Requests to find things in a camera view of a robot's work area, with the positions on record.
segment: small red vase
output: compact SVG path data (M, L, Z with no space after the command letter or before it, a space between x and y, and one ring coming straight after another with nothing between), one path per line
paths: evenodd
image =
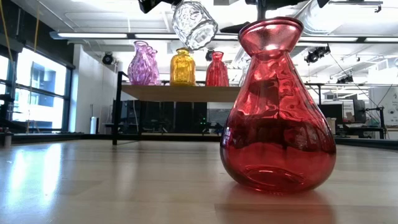
M239 33L251 64L221 138L221 160L240 184L273 194L327 180L336 145L289 56L303 25L287 17L253 22Z
M209 67L206 73L206 86L229 86L228 71L222 61L223 52L213 52Z

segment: shelf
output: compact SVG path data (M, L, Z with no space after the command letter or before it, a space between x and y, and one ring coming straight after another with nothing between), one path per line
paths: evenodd
M141 101L235 102L240 87L122 85L122 91Z

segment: ceiling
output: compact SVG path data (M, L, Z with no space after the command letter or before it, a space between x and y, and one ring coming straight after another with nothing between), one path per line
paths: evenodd
M139 9L137 0L12 0L32 15L39 7L40 20L60 32L153 32L173 33L173 10L170 5L160 3L148 14ZM219 28L256 20L256 7L248 6L244 0L238 0L229 6L217 6L213 0L200 1L219 24ZM334 6L314 9L308 2L288 6L276 11L267 11L266 17L298 16L306 24L306 34L314 32L325 35L397 35L398 1L384 0L382 10L375 13L377 6ZM182 46L179 41L154 40L148 42L158 50L157 61L161 73L169 73L169 64L174 50ZM133 40L91 40L83 42L85 49L99 57L105 51L114 55L126 68L134 56ZM206 70L206 50L214 48L225 53L224 60L236 62L240 50L238 42L212 42L205 49L196 51L193 56L197 69ZM387 59L398 57L398 45L394 44L330 44L331 54L318 62L307 65L304 57L308 54L305 47L296 48L293 55L295 66L306 82L336 83L341 69L354 75L356 82L366 82L369 69ZM236 77L241 70L229 72L230 78ZM381 82L390 80L380 78Z

